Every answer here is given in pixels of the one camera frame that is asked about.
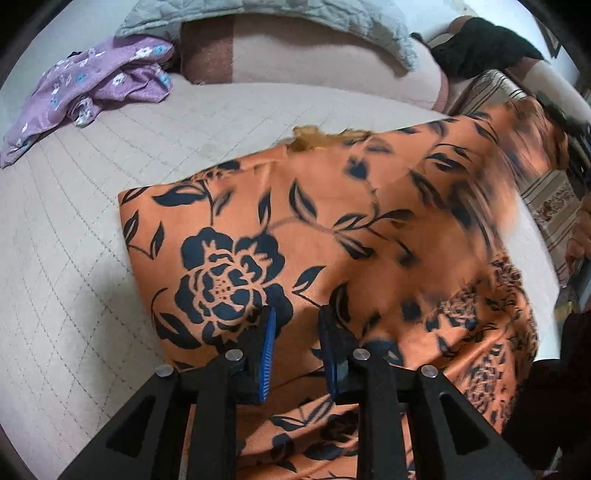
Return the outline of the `person's right hand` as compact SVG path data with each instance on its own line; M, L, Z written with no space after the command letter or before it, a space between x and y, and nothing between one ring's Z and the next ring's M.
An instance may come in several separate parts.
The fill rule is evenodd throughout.
M591 253L591 197L586 194L581 200L576 221L567 243L565 261L570 274L577 270L577 265Z

